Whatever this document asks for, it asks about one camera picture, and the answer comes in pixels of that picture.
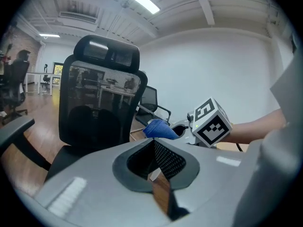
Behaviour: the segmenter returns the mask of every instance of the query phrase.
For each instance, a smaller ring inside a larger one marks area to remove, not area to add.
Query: desk
[[[59,78],[60,79],[60,86],[61,86],[61,75],[52,74],[51,75],[51,83],[50,83],[50,87],[51,87],[50,95],[53,95],[53,78]]]
[[[41,76],[43,75],[52,75],[52,73],[44,73],[44,72],[27,72],[26,76],[25,76],[25,92],[27,93],[27,76],[28,75],[36,75],[38,76],[39,80],[38,80],[38,94],[40,94],[40,82],[41,82]]]
[[[124,88],[120,88],[120,87],[106,87],[106,86],[101,85],[99,89],[100,89],[100,91],[99,91],[99,102],[98,102],[99,107],[101,105],[101,98],[102,98],[102,92],[103,91],[107,91],[107,92],[110,92],[112,94],[121,95],[119,108],[121,108],[124,96],[129,96],[129,97],[134,97],[135,96],[135,94],[133,93],[132,90],[130,90],[130,89],[125,90]]]

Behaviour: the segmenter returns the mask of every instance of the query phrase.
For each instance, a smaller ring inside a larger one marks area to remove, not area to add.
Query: white cube
[[[195,108],[193,134],[208,147],[220,142],[231,130],[225,111],[212,97]]]

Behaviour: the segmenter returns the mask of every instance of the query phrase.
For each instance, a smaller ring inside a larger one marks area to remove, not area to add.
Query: mesh backrest
[[[14,60],[10,66],[10,71],[11,71],[11,77],[9,79],[10,84],[19,85],[20,83],[23,83],[28,67],[29,67],[28,61],[23,61],[19,59]]]
[[[66,126],[60,127],[61,140],[101,149],[128,142],[135,108],[147,83],[140,79],[144,74],[76,60],[67,72],[66,68],[63,67],[60,95],[60,112],[65,112],[65,116],[59,118]]]
[[[140,100],[140,104],[148,110],[155,112],[158,109],[157,90],[147,86]],[[138,110],[137,115],[144,114],[148,114],[148,112],[143,109]]]

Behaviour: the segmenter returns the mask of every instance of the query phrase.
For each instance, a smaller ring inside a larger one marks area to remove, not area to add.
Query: air vent
[[[90,22],[93,24],[95,24],[96,20],[97,20],[96,17],[87,16],[87,15],[79,14],[79,13],[72,13],[72,12],[60,12],[59,16],[73,18],[73,19],[77,19],[77,20],[81,20],[81,21],[85,21],[85,22]]]

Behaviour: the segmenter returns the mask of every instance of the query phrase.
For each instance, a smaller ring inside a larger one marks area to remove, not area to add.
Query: gray plastic surface
[[[303,48],[299,48],[283,75],[271,88],[286,121],[302,125],[303,119]]]
[[[234,217],[238,203],[250,182],[253,172],[257,170],[255,166],[261,142],[262,140],[257,140],[250,144],[240,166],[235,169],[234,174],[230,175],[225,184],[218,188],[216,193],[207,202],[201,204],[193,213],[172,223],[170,227],[235,227]]]
[[[217,157],[241,160],[245,154],[202,148],[162,139],[192,154],[200,163],[200,172],[192,184],[174,191],[178,205],[190,212],[207,203],[228,184],[239,167],[216,161]],[[171,220],[161,211],[153,195],[126,189],[114,177],[112,164],[122,152],[146,140],[89,154],[51,178],[35,199],[45,208],[56,198],[74,177],[87,180],[65,220],[77,226],[164,226]]]
[[[152,194],[126,189],[112,172],[114,159],[122,152],[144,142],[126,143],[89,154],[45,183],[35,199],[47,207],[73,177],[87,180],[65,220],[77,226],[163,226],[170,219],[162,212]]]
[[[197,143],[200,143],[199,145],[201,147],[207,147],[203,142],[201,142],[200,139],[198,139],[193,133],[192,130],[190,128],[189,125],[189,121],[188,120],[181,120],[173,125],[171,125],[171,128],[174,128],[177,125],[184,125],[187,126],[188,129],[185,129],[185,133],[182,135],[182,137],[175,139],[174,141],[179,142],[179,143],[183,143],[183,144],[191,144],[191,145],[195,145]]]
[[[40,223],[47,227],[75,227],[75,225],[60,219],[44,207],[42,207],[35,199],[21,192],[15,190],[16,194],[26,206],[26,208],[38,219]]]
[[[259,170],[254,172],[238,205],[237,226],[258,224],[285,196],[302,166],[302,132],[303,128],[287,127],[264,138],[257,162]]]

